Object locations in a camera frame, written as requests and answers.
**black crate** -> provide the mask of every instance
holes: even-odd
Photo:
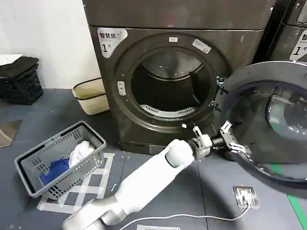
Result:
[[[0,77],[0,97],[11,104],[32,104],[43,94],[35,64],[15,78]]]

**white cable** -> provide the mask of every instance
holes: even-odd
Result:
[[[214,216],[195,216],[195,215],[190,215],[190,214],[174,214],[174,215],[167,216],[167,217],[144,217],[144,218],[135,219],[135,220],[131,221],[130,223],[126,224],[124,227],[122,227],[119,230],[123,230],[126,227],[128,227],[130,224],[133,224],[137,221],[147,220],[147,219],[169,219],[169,218],[173,218],[173,217],[192,217],[192,218],[213,218],[213,219],[219,219],[219,220],[225,220],[225,221],[235,221],[237,219],[240,219],[241,217],[243,217],[247,213],[247,211],[250,208],[250,203],[247,202],[247,205],[248,205],[248,207],[244,210],[244,212],[240,216],[233,218],[233,219],[228,219],[228,218],[223,218],[223,217],[214,217]]]

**gray floor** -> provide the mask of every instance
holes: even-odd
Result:
[[[39,199],[28,196],[13,161],[18,155],[77,121],[86,121],[107,140],[107,151],[116,153],[106,196],[112,193],[114,184],[119,184],[148,159],[146,155],[119,150],[117,128],[112,122],[110,112],[87,116],[70,90],[45,90],[44,95],[32,106],[0,102],[0,123],[17,119],[22,119],[23,122],[13,145],[0,149],[1,230],[17,230],[19,227],[23,230],[61,229],[62,222],[68,215],[38,210],[36,206]],[[175,213],[234,217],[243,210],[236,205],[232,188],[242,184],[254,187],[259,197],[260,209],[249,211],[236,222],[174,218],[141,221],[139,224],[180,227],[181,230],[303,229],[286,195],[263,185],[236,163],[217,156],[195,162],[140,213],[129,216],[122,224],[109,229],[119,229],[124,223],[135,218]],[[300,200],[300,203],[307,213],[307,202]],[[127,229],[135,230],[136,224]]]

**power cord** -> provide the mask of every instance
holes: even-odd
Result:
[[[144,218],[135,219],[135,220],[129,222],[128,224],[126,224],[124,227],[122,227],[119,230],[123,230],[126,227],[128,227],[130,224],[133,224],[133,223],[135,223],[137,221],[141,221],[141,220],[148,220],[148,219],[170,219],[170,218],[173,218],[173,217],[213,218],[213,219],[219,219],[219,220],[225,220],[225,221],[235,221],[235,220],[240,219],[241,217],[243,217],[248,212],[248,210],[250,208],[251,196],[244,195],[243,196],[243,201],[244,201],[244,203],[247,203],[248,207],[244,210],[244,212],[240,216],[237,216],[236,218],[233,218],[233,219],[228,219],[228,218],[223,218],[223,217],[215,217],[215,216],[195,216],[195,215],[190,215],[190,214],[174,214],[174,215],[167,216],[167,217],[144,217]]]

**dryer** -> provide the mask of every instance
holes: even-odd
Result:
[[[156,154],[183,123],[213,133],[215,94],[253,60],[275,0],[83,0],[122,148]]]
[[[307,61],[307,1],[291,1],[267,60]]]

